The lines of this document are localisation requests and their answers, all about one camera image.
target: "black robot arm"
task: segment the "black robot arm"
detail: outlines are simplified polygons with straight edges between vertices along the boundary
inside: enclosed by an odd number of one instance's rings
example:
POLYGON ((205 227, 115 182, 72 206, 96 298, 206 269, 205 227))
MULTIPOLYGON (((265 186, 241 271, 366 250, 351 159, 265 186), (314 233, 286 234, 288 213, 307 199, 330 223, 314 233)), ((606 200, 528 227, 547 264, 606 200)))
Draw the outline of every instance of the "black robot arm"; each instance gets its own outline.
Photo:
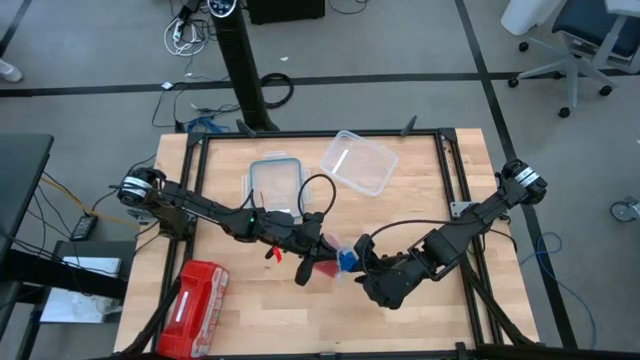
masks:
MULTIPOLYGON (((484 202, 467 208, 459 219, 434 229, 407 249, 407 253, 379 258, 373 248, 373 236, 364 234, 355 245, 360 256, 351 272, 363 271, 357 279, 369 298, 379 306, 397 309, 404 298, 423 279, 438 281, 460 263, 474 236, 486 233, 493 221, 519 204, 537 204, 546 193, 547 183, 527 164, 514 160, 496 174, 498 190, 484 202)), ((313 264, 336 260, 337 250, 322 235, 323 213, 305 213, 301 224, 280 211, 264 208, 231 209, 186 190, 180 184, 167 181, 162 172, 149 168, 132 170, 118 187, 118 198, 126 205, 144 209, 161 221, 161 229, 174 234, 187 233, 196 217, 219 225, 225 233, 243 243, 261 241, 299 255, 303 260, 295 281, 305 285, 311 277, 313 264)), ((429 222, 409 220, 390 224, 429 222)))

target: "office chair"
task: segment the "office chair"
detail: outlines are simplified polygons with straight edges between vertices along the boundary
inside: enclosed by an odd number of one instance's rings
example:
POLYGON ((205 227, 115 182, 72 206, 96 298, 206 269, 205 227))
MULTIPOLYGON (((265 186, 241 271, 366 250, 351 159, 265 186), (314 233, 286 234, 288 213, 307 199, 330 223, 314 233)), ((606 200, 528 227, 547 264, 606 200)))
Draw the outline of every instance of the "office chair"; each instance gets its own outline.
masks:
MULTIPOLYGON (((555 61, 520 73, 518 77, 509 79, 508 84, 515 88, 520 79, 551 72, 556 72, 556 79, 566 75, 569 107, 560 109, 558 115, 562 118, 569 117, 571 110, 578 107, 579 74, 605 84, 600 95, 608 96, 616 84, 598 69, 609 65, 627 73, 640 71, 640 19, 608 13, 604 0, 568 0, 552 32, 563 35, 567 49, 556 49, 539 40, 529 39, 555 61)), ((520 43, 521 52, 528 49, 528 42, 520 43)))

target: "black metal frame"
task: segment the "black metal frame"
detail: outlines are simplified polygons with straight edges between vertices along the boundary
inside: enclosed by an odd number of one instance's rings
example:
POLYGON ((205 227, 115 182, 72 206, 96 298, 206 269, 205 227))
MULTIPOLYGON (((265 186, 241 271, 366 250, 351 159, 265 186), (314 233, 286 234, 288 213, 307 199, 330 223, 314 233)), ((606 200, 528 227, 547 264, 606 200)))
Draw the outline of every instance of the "black metal frame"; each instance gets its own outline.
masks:
MULTIPOLYGON (((357 135, 360 136, 401 136, 400 130, 398 129, 388 129, 388 130, 353 130, 357 135)), ((257 139, 273 139, 273 138, 318 138, 318 137, 327 137, 331 138, 336 136, 338 130, 320 130, 320 131, 278 131, 278 132, 259 132, 255 134, 254 138, 257 139)), ((435 144, 436 144, 436 153, 438 157, 438 162, 440 164, 440 171, 442 174, 442 181, 444 184, 445 195, 447 198, 447 205, 453 201, 456 201, 455 194, 453 191, 453 185, 451 181, 451 175, 449 173, 449 168, 447 165, 447 158, 445 154, 445 141, 451 147, 451 155, 453 157, 453 162, 456 169, 456 174, 458 175, 458 181, 461 189, 462 201, 470 201, 470 192, 469 185, 467 183, 467 179, 464 172, 463 161, 460 153, 460 148, 457 141, 456 131, 453 128, 441 128, 441 129, 415 129, 411 130, 407 136, 433 136, 435 144)), ((193 153, 195 151, 195 145, 200 145, 200 158, 198 161, 198 170, 196 173, 196 181, 194 192, 200 194, 202 192, 202 187, 204 184, 204 176, 205 176, 205 167, 207 163, 207 153, 209 148, 210 140, 225 140, 225 139, 249 139, 249 136, 244 133, 227 133, 227 134, 203 134, 203 133, 190 133, 187 137, 187 148, 185 152, 185 157, 182 165, 182 174, 180 177, 180 183, 182 186, 187 186, 189 181, 189 172, 191 169, 191 163, 193 161, 193 153)), ((486 262, 484 259, 484 255, 482 251, 480 251, 480 241, 479 239, 474 239, 473 241, 473 257, 475 258, 476 265, 479 271, 479 276, 482 281, 483 286, 491 293, 491 285, 488 277, 488 270, 486 266, 486 262)), ((164 298, 164 294, 169 291, 169 287, 171 286, 172 274, 175 268, 175 261, 177 255, 177 240, 172 240, 169 245, 169 250, 167 252, 167 259, 165 262, 164 268, 164 277, 162 281, 162 289, 161 289, 161 297, 164 298)), ((190 259, 193 255, 193 243, 187 242, 186 251, 184 254, 184 259, 190 259)), ((471 286, 471 284, 463 277, 462 278, 464 289, 465 289, 465 298, 467 304, 467 310, 469 313, 469 319, 471 322, 472 334, 474 338, 474 343, 476 347, 478 345, 484 344, 484 334, 482 330, 482 324, 480 322, 480 315, 478 311, 478 306, 476 303, 475 293, 471 286)), ((496 344, 503 344, 502 340, 502 332, 500 327, 498 326, 493 316, 487 312, 489 323, 491 324, 491 335, 496 344)), ((162 329, 164 328, 164 321, 158 329, 158 332, 153 338, 153 350, 157 350, 157 339, 159 338, 162 329)), ((402 359, 458 359, 460 357, 461 351, 466 354, 466 350, 464 350, 463 344, 456 344, 458 347, 457 350, 444 350, 444 351, 414 351, 414 352, 378 352, 378 353, 345 353, 339 354, 340 358, 353 358, 353 359, 372 359, 372 358, 402 358, 402 359)), ((320 356, 327 356, 327 358, 332 358, 337 356, 336 354, 297 354, 297 355, 264 355, 264 356, 225 356, 224 358, 233 358, 233 359, 242 359, 242 358, 264 358, 264 359, 309 359, 309 358, 318 358, 320 356)))

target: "black box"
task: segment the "black box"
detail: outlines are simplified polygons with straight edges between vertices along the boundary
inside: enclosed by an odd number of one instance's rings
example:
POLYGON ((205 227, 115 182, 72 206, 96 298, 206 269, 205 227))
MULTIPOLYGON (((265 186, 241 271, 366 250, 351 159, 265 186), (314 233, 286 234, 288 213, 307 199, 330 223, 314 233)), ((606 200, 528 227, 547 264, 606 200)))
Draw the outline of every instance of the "black box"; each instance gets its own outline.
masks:
POLYGON ((317 19, 324 16, 325 0, 247 0, 252 24, 317 19))

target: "clear plastic container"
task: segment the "clear plastic container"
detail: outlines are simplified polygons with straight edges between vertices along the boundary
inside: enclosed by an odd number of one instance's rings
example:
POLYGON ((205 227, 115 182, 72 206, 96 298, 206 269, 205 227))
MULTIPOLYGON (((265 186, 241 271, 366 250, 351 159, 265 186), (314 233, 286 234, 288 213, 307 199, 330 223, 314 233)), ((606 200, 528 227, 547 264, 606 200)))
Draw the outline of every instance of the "clear plastic container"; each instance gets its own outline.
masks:
POLYGON ((342 130, 322 157, 320 168, 365 195, 378 196, 397 164, 396 154, 342 130))
POLYGON ((248 191, 253 189, 256 206, 267 211, 282 211, 300 216, 298 193, 303 182, 303 169, 296 158, 260 160, 251 164, 248 191))

